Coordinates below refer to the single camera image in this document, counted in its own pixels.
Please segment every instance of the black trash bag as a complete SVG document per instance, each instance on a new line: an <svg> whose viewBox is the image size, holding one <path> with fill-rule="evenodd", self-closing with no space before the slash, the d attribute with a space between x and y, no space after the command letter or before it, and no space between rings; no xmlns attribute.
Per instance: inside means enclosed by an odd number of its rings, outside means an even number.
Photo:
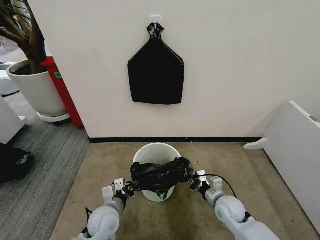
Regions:
<svg viewBox="0 0 320 240"><path fill-rule="evenodd" d="M192 164L184 157L176 157L164 165L135 162L130 171L135 192L152 191L162 200L166 199L170 188L178 183L190 183L195 176Z"/></svg>
<svg viewBox="0 0 320 240"><path fill-rule="evenodd" d="M128 62L132 100L146 104L180 104L185 64L161 39L159 23L146 28L149 41Z"/></svg>
<svg viewBox="0 0 320 240"><path fill-rule="evenodd" d="M34 157L31 152L0 143L0 183L23 179L29 172Z"/></svg>

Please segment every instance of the potted plant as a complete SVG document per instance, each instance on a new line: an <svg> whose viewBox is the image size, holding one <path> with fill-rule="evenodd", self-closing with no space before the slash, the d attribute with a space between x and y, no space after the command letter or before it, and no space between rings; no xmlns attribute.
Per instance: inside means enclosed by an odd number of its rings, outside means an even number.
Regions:
<svg viewBox="0 0 320 240"><path fill-rule="evenodd" d="M27 60L6 71L39 117L57 122L68 117L65 105L47 70L45 39L27 0L0 0L0 36L18 44Z"/></svg>

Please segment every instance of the trash bin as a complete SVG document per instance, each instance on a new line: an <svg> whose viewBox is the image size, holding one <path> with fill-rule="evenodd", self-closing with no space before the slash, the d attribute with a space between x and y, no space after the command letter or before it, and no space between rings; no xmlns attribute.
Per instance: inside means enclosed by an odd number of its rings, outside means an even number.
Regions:
<svg viewBox="0 0 320 240"><path fill-rule="evenodd" d="M70 115L70 118L75 125L76 129L80 129L84 126L82 120L79 116L79 113L76 109L74 101L72 100L70 93L65 85L65 82L59 72L59 69L56 65L56 62L53 57L48 57L44 62L41 63L41 66L46 67L47 71L52 78L52 81L65 105L67 112Z"/></svg>
<svg viewBox="0 0 320 240"><path fill-rule="evenodd" d="M133 163L163 165L180 157L180 153L173 146L161 142L155 142L140 148L133 158ZM174 186L170 188L168 195L164 200L160 199L153 191L143 190L142 193L152 202L163 202L170 198L174 189Z"/></svg>

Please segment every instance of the green sticker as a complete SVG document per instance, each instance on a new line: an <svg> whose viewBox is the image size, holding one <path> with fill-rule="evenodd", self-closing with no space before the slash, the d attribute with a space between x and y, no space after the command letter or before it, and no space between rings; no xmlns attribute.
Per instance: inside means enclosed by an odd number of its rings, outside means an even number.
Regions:
<svg viewBox="0 0 320 240"><path fill-rule="evenodd" d="M61 76L60 72L55 72L54 75L55 75L56 79L62 79L62 76Z"/></svg>
<svg viewBox="0 0 320 240"><path fill-rule="evenodd" d="M222 214L222 212L218 211L217 213L218 213L218 217L219 217L220 219L223 219L223 218L224 218L224 215Z"/></svg>

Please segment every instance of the black bag in robot grip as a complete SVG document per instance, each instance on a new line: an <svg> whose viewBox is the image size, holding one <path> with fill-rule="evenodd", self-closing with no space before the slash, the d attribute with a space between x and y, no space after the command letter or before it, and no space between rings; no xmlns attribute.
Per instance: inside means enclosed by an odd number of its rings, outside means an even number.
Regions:
<svg viewBox="0 0 320 240"><path fill-rule="evenodd" d="M163 41L165 30L151 23L149 41L128 62L132 100L146 104L180 104L184 86L185 64Z"/></svg>

